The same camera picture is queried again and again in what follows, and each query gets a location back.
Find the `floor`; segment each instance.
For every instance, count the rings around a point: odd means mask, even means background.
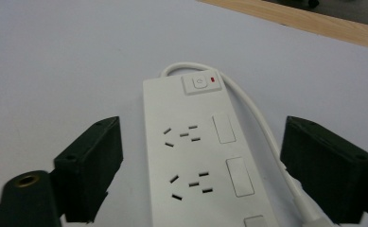
[[[308,6],[307,0],[265,1],[368,25],[368,0],[319,0],[315,9]]]

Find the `power cord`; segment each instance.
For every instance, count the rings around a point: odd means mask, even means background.
[[[272,155],[274,157],[275,162],[278,165],[278,168],[283,175],[287,186],[289,188],[290,193],[293,196],[293,201],[298,208],[299,212],[301,213],[302,220],[303,220],[303,227],[331,227],[331,226],[338,226],[331,222],[329,218],[321,211],[314,203],[311,202],[311,199],[307,196],[306,192],[299,187],[299,185],[295,182],[295,180],[288,174],[286,171],[285,165],[280,160],[280,149],[277,145],[277,142],[272,134],[272,130],[270,129],[269,124],[267,123],[264,115],[257,106],[254,104],[252,99],[229,77],[224,75],[219,70],[210,67],[205,64],[195,63],[195,62],[177,62],[173,63],[168,66],[163,72],[161,73],[160,77],[168,77],[169,74],[173,71],[179,69],[195,69],[195,70],[216,70],[221,75],[222,79],[224,80],[225,84],[231,87],[234,93],[241,98],[251,112],[254,114],[257,123],[259,124],[261,130],[263,131],[266,140],[269,144],[269,147],[272,151]]]

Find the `wooden strip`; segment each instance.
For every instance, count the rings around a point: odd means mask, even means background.
[[[201,2],[368,47],[368,26],[361,23],[260,0],[201,0]]]

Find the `white power strip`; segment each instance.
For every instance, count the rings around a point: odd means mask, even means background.
[[[277,227],[219,72],[143,83],[153,227]]]

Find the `power strip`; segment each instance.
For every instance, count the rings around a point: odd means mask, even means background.
[[[143,82],[153,227],[278,227],[218,71]]]

